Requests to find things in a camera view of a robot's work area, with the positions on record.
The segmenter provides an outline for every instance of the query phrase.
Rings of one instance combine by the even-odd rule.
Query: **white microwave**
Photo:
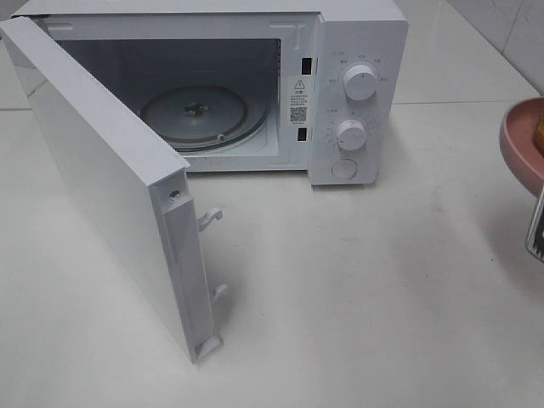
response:
[[[219,345],[186,172],[377,176],[390,0],[31,0],[0,23],[60,174],[191,361]]]

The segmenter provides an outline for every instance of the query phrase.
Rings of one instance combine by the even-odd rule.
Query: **pink plate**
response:
[[[527,99],[512,106],[501,126],[501,152],[521,184],[538,196],[544,184],[544,156],[533,141],[544,116],[544,98]]]

